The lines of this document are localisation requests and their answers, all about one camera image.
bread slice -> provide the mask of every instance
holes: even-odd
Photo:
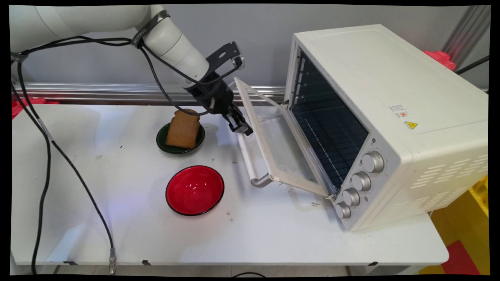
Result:
[[[186,109],[186,111],[197,113],[192,109]],[[200,128],[199,120],[199,116],[189,115],[177,110],[168,128],[166,145],[185,149],[194,148],[198,129]]]

floor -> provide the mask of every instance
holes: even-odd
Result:
[[[50,274],[50,268],[44,268],[41,274]],[[101,265],[61,265],[57,274],[108,275],[109,268]],[[116,275],[126,276],[170,276],[170,277],[232,277],[244,272],[255,272],[265,277],[332,277],[348,276],[345,266],[118,266]],[[28,265],[19,266],[19,274],[31,274]]]

red object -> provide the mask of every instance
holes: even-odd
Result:
[[[222,199],[222,176],[207,166],[191,166],[176,173],[166,186],[166,202],[176,213],[197,216],[212,210]]]
[[[446,248],[448,249],[449,259],[441,265],[444,273],[480,275],[478,268],[460,240]]]
[[[450,61],[450,56],[443,51],[438,50],[435,52],[431,52],[431,51],[425,50],[423,52],[426,53],[429,57],[438,61],[443,66],[447,67],[451,71],[454,71],[455,68],[457,68],[457,65],[453,61]]]
[[[33,105],[36,105],[36,104],[58,105],[59,104],[59,101],[47,101],[43,97],[38,97],[38,98],[30,97],[29,101]],[[26,107],[28,106],[28,103],[26,102],[26,100],[24,98],[22,99],[22,103]],[[12,119],[14,119],[14,117],[16,117],[21,111],[23,111],[23,107],[21,106],[21,104],[17,100],[13,100],[12,101]]]

green plate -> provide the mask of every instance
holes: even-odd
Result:
[[[156,144],[161,150],[163,150],[166,153],[183,154],[193,151],[194,149],[199,147],[202,144],[203,140],[205,139],[205,129],[200,124],[198,128],[198,134],[196,135],[196,145],[193,148],[182,148],[177,146],[166,145],[165,142],[167,141],[167,135],[169,134],[169,127],[170,123],[166,124],[165,126],[163,126],[163,128],[159,130],[158,134],[156,135]]]

sticker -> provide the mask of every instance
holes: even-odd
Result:
[[[389,108],[398,118],[408,117],[408,111],[401,104],[389,106]]]
[[[408,122],[408,121],[405,121],[404,123],[406,123],[406,125],[410,128],[410,129],[415,129],[415,127],[418,125],[417,123],[413,123],[413,122]]]

